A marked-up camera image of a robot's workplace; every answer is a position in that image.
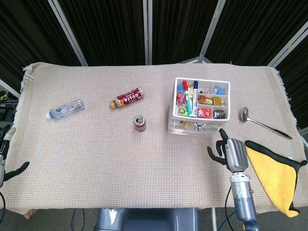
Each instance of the silver ladle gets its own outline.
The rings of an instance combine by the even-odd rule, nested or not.
[[[287,138],[287,139],[289,139],[289,140],[292,139],[291,136],[289,136],[288,134],[285,134],[285,133],[282,132],[282,131],[279,131],[279,130],[277,130],[277,129],[271,128],[271,127],[269,127],[269,126],[266,126],[265,124],[262,124],[262,123],[260,123],[260,122],[258,122],[258,121],[255,121],[255,120],[249,118],[248,107],[244,107],[244,108],[242,109],[242,111],[241,111],[241,119],[242,119],[242,121],[244,121],[244,122],[246,122],[246,121],[251,121],[251,122],[254,122],[254,123],[256,123],[256,124],[259,124],[260,126],[265,127],[265,128],[267,128],[268,130],[271,130],[272,132],[274,132],[274,133],[276,133],[276,134],[278,134],[278,135],[280,135],[280,136],[282,136],[282,137],[285,137],[285,138]]]

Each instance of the red can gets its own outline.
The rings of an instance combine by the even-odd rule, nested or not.
[[[135,117],[134,124],[137,131],[144,131],[146,129],[145,118],[141,115]]]
[[[135,102],[139,99],[144,98],[144,93],[142,88],[136,88],[127,92],[126,94],[119,95],[115,98],[115,100],[110,101],[110,106],[112,109],[116,109],[117,107],[124,107],[125,105]]]

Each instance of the plastic water bottle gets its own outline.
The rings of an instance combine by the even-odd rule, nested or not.
[[[46,114],[47,119],[60,119],[61,117],[69,116],[74,112],[80,111],[81,109],[84,109],[85,105],[81,100],[75,100],[72,102],[69,102],[67,104],[64,104],[60,107],[56,107],[50,110]]]

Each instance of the marker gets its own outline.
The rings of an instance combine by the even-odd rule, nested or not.
[[[198,96],[198,81],[193,82],[193,97],[192,97],[192,114],[197,117],[197,96]]]
[[[193,117],[192,106],[191,106],[191,101],[189,99],[188,86],[186,80],[183,81],[183,88],[184,88],[184,96],[185,96],[188,116]]]

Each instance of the yellow cloth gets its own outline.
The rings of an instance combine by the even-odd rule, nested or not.
[[[299,211],[293,208],[293,196],[297,173],[302,163],[273,153],[252,141],[246,141],[249,159],[273,204],[288,217],[295,217]]]

